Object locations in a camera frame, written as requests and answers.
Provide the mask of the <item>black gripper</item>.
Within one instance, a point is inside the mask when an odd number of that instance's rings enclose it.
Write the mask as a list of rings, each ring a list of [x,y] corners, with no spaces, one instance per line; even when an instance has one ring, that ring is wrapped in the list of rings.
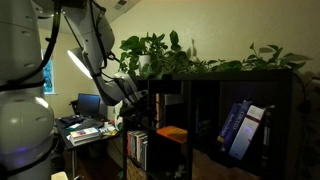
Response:
[[[123,105],[120,108],[120,116],[124,120],[141,124],[149,118],[149,108],[147,105],[147,90],[141,90],[133,93],[127,99],[123,100]]]

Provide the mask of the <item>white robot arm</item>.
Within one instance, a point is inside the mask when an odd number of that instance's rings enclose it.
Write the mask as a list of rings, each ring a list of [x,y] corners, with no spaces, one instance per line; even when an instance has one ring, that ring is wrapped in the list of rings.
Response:
[[[135,105],[143,95],[132,75],[102,77],[114,34],[96,0],[0,0],[0,180],[50,180],[54,115],[44,99],[43,68],[60,18],[80,35],[80,55],[108,106]]]

